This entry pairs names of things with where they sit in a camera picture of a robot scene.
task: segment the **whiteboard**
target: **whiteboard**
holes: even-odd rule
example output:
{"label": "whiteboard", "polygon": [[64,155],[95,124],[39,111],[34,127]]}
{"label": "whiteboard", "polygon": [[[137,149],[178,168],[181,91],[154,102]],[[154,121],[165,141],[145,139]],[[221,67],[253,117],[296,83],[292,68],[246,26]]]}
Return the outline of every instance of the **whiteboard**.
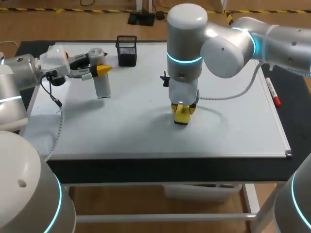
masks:
{"label": "whiteboard", "polygon": [[[119,67],[114,43],[61,43],[69,56],[102,48],[111,98],[97,99],[93,80],[66,78],[53,87],[63,103],[65,123],[51,159],[133,159],[205,157],[285,157],[290,150],[262,71],[252,88],[233,100],[200,100],[188,126],[173,122],[168,88],[160,75],[167,69],[166,43],[138,43],[136,67]],[[203,64],[202,97],[242,92],[257,61],[231,79],[214,76]],[[24,138],[46,157],[60,123],[58,107],[38,87]]]}

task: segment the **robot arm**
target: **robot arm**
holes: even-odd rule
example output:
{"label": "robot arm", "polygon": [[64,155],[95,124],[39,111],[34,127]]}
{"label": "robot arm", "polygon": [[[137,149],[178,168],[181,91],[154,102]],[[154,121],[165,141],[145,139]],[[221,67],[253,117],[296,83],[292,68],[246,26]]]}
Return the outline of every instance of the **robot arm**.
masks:
{"label": "robot arm", "polygon": [[110,97],[110,86],[105,53],[91,49],[87,54],[68,57],[61,45],[55,45],[46,53],[34,58],[30,54],[1,61],[0,65],[0,130],[16,131],[28,123],[28,116],[20,90],[40,85],[43,77],[59,86],[65,76],[83,81],[94,79],[98,98]]}
{"label": "robot arm", "polygon": [[202,63],[220,78],[239,73],[250,59],[263,60],[309,76],[311,30],[238,19],[230,28],[208,22],[194,4],[175,6],[168,14],[169,96],[173,104],[196,101]]}

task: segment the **yellow object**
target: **yellow object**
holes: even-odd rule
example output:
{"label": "yellow object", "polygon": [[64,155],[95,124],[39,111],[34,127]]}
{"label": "yellow object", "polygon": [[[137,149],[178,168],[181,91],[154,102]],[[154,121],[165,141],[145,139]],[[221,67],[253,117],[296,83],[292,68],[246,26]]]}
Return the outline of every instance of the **yellow object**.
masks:
{"label": "yellow object", "polygon": [[174,123],[179,125],[188,125],[190,120],[189,105],[177,105]]}
{"label": "yellow object", "polygon": [[195,111],[195,107],[189,107],[190,114],[192,115]]}
{"label": "yellow object", "polygon": [[177,110],[177,104],[172,103],[172,104],[171,104],[171,107],[172,107],[173,111],[176,112],[176,110]]}
{"label": "yellow object", "polygon": [[104,66],[104,65],[101,65],[101,66],[97,66],[97,67],[96,67],[98,76],[104,75],[105,73],[107,73],[107,72],[110,71],[111,69],[112,69],[112,66]]}

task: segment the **black cable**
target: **black cable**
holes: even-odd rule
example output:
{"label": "black cable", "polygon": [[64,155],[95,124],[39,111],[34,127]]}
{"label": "black cable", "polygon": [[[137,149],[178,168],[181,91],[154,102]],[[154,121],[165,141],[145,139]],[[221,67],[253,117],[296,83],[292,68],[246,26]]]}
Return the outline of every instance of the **black cable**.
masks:
{"label": "black cable", "polygon": [[43,78],[47,78],[47,76],[43,76],[41,79],[40,79],[40,85],[41,87],[43,88],[43,90],[45,90],[46,93],[49,94],[50,98],[53,100],[53,102],[55,102],[57,104],[58,107],[62,107],[63,104],[61,101],[59,101],[59,99],[55,98],[54,95],[52,95],[52,84],[51,84],[51,81],[47,78],[47,80],[49,81],[49,86],[50,86],[50,91],[48,91],[44,86],[43,86],[43,83],[42,83],[42,80]]}
{"label": "black cable", "polygon": [[91,5],[93,5],[94,3],[95,3],[95,0],[93,0],[93,2],[90,3],[90,4],[88,4],[88,5],[84,5],[84,4],[82,4],[82,0],[80,0],[80,5],[81,5],[81,6],[91,6]]}

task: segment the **white cable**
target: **white cable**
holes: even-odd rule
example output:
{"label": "white cable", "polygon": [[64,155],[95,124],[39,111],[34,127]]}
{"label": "white cable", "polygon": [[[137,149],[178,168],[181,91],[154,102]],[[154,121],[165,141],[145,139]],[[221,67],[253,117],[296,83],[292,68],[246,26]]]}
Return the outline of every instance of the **white cable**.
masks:
{"label": "white cable", "polygon": [[54,154],[54,151],[55,151],[55,149],[57,147],[58,140],[60,138],[60,134],[62,132],[62,127],[63,127],[63,124],[64,124],[65,117],[64,117],[64,110],[63,110],[63,108],[60,107],[59,109],[60,109],[60,117],[61,118],[60,118],[60,124],[59,124],[59,128],[58,128],[57,136],[56,136],[54,145],[52,147],[52,150],[51,150],[49,156],[46,157],[45,160],[44,160],[45,162],[47,162],[52,157],[52,155]]}
{"label": "white cable", "polygon": [[0,41],[0,44],[2,44],[2,43],[14,43],[19,48],[18,44],[13,40]]}
{"label": "white cable", "polygon": [[259,68],[265,64],[264,61],[261,61],[258,63],[258,65],[256,66],[255,70],[254,70],[254,74],[252,76],[252,79],[251,79],[251,82],[249,83],[249,85],[247,86],[247,88],[242,91],[241,93],[239,94],[236,94],[234,96],[229,96],[229,97],[221,97],[221,98],[209,98],[209,97],[200,97],[200,100],[231,100],[231,99],[234,99],[234,98],[237,98],[237,97],[240,97],[242,95],[244,95],[246,92],[248,92],[248,90],[251,88],[251,86],[253,85],[254,81],[255,81],[255,77],[257,75],[257,72],[259,70]]}

